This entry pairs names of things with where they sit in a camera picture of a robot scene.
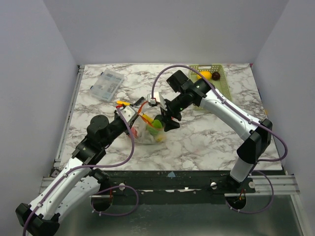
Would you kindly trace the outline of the peach toy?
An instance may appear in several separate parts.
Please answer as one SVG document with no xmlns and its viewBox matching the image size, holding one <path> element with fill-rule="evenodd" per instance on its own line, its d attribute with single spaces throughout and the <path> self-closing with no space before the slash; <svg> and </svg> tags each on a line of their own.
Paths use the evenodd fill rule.
<svg viewBox="0 0 315 236">
<path fill-rule="evenodd" d="M 136 128 L 135 127 L 132 127 L 131 128 L 131 132 L 132 132 L 132 134 L 133 134 L 133 136 L 135 137 L 135 138 L 137 138 L 138 137 L 138 132 L 137 132 L 137 130 L 136 130 Z"/>
</svg>

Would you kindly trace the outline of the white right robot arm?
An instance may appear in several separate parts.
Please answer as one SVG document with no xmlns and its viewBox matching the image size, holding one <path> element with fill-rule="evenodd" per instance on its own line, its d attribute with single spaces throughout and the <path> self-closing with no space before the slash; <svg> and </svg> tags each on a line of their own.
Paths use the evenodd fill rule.
<svg viewBox="0 0 315 236">
<path fill-rule="evenodd" d="M 166 132 L 179 128 L 181 112 L 190 105 L 195 105 L 216 115 L 243 140 L 237 149 L 238 159 L 230 171 L 230 178 L 226 181 L 229 191 L 239 192 L 243 189 L 244 180 L 253 170 L 259 157 L 270 145 L 272 122 L 268 119 L 260 121 L 251 116 L 230 103 L 208 81 L 199 79 L 193 82 L 181 70 L 172 74 L 167 79 L 167 83 L 179 95 L 173 100 L 168 100 L 158 93 L 155 98 L 160 105 Z"/>
</svg>

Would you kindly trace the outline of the grey oyster mushroom toy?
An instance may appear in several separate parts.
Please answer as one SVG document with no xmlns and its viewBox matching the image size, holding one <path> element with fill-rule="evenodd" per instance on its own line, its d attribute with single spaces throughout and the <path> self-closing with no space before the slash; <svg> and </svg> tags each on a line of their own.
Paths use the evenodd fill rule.
<svg viewBox="0 0 315 236">
<path fill-rule="evenodd" d="M 145 124 L 136 124 L 133 127 L 136 128 L 137 132 L 138 132 L 138 137 L 135 138 L 134 140 L 136 143 L 139 144 L 153 144 L 155 143 L 155 139 L 154 137 L 148 132 L 148 130 L 146 129 L 146 125 Z"/>
</svg>

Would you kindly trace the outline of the yellow banana toy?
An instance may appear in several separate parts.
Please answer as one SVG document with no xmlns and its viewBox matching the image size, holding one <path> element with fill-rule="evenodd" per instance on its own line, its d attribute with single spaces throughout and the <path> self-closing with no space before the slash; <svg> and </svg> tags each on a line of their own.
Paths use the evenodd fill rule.
<svg viewBox="0 0 315 236">
<path fill-rule="evenodd" d="M 155 141 L 157 143 L 165 142 L 166 136 L 164 134 L 158 134 L 155 136 Z"/>
</svg>

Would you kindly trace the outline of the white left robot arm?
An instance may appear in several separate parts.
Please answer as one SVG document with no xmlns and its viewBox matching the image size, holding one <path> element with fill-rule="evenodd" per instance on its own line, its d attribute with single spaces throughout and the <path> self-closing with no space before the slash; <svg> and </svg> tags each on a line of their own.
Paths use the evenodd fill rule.
<svg viewBox="0 0 315 236">
<path fill-rule="evenodd" d="M 92 118 L 87 135 L 60 174 L 29 204 L 20 204 L 16 208 L 24 234 L 53 236 L 64 218 L 87 197 L 108 191 L 108 175 L 98 162 L 117 137 L 130 131 L 136 118 L 136 112 L 126 110 L 116 111 L 112 122 L 103 115 Z"/>
</svg>

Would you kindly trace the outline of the small bright green vegetable toy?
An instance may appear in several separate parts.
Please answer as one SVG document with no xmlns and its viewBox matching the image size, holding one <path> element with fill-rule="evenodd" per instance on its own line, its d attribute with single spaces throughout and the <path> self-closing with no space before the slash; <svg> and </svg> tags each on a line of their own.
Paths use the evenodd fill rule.
<svg viewBox="0 0 315 236">
<path fill-rule="evenodd" d="M 159 132 L 163 131 L 163 125 L 160 120 L 155 119 L 151 125 L 147 126 L 147 130 L 152 136 L 156 136 L 159 134 Z"/>
</svg>

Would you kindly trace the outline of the clear zip bag orange zipper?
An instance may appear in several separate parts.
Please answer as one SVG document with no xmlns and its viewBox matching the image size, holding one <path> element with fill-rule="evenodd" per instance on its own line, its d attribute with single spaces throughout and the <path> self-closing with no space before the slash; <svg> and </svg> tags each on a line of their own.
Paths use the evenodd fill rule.
<svg viewBox="0 0 315 236">
<path fill-rule="evenodd" d="M 141 123 L 145 124 L 146 126 L 151 125 L 151 123 L 153 122 L 156 115 L 157 115 L 157 110 L 155 109 L 155 107 L 149 106 L 147 101 L 143 102 L 141 104 L 141 106 L 139 107 L 139 110 L 138 110 L 138 118 L 134 122 L 133 125 L 141 124 Z M 164 130 L 159 132 L 159 134 L 166 135 Z"/>
</svg>

